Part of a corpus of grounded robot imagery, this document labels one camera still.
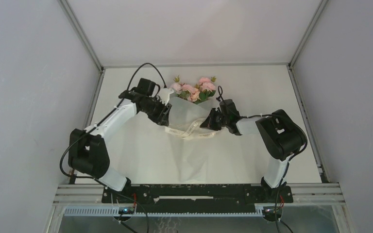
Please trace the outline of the pink fake flower bouquet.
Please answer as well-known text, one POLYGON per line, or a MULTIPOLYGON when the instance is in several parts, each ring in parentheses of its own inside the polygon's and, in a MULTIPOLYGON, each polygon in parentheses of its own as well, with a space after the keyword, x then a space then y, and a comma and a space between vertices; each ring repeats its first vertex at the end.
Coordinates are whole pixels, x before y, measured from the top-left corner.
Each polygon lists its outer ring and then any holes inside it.
POLYGON ((216 94, 216 80, 216 76, 201 77, 196 84, 190 85, 181 82, 180 76, 176 76, 170 88, 174 90, 176 97, 199 104, 216 94))

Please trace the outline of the cream ribbon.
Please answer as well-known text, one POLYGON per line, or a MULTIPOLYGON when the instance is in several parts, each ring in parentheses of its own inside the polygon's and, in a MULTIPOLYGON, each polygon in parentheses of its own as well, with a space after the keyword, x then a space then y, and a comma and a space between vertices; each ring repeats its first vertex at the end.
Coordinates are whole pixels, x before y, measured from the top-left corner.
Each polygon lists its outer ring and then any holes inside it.
POLYGON ((176 125, 176 128, 165 127, 165 132, 173 136, 176 136, 182 140, 213 138, 214 136, 222 132, 222 130, 207 130, 206 132, 202 132, 202 128, 200 128, 200 125, 203 122, 204 118, 198 118, 190 124, 176 125))

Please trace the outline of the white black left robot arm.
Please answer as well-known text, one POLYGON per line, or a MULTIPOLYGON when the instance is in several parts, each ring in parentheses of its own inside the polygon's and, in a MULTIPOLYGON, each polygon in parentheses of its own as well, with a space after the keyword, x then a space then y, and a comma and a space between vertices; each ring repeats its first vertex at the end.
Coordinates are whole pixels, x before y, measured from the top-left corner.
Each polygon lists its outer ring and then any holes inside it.
POLYGON ((68 165, 90 179, 114 190, 114 197, 127 202, 132 197, 131 181, 110 164, 107 143, 120 128, 139 112, 159 126, 169 125, 170 97, 172 88, 160 88, 155 82, 140 79, 138 85, 124 90, 119 102, 98 123, 70 134, 69 147, 64 155, 68 165))

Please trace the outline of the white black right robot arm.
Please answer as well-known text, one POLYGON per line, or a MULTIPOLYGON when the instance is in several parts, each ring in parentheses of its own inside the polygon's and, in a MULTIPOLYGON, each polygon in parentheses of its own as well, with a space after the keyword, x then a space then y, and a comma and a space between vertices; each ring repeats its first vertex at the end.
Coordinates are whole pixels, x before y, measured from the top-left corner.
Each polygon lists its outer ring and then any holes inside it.
POLYGON ((260 134, 271 156, 267 172, 261 178, 261 195, 268 202, 280 197, 280 187, 286 182, 291 160, 308 145, 306 133, 284 110, 278 109, 266 115, 242 116, 231 99, 220 100, 219 107, 211 109, 200 128, 212 131, 227 128, 229 133, 236 136, 260 134))

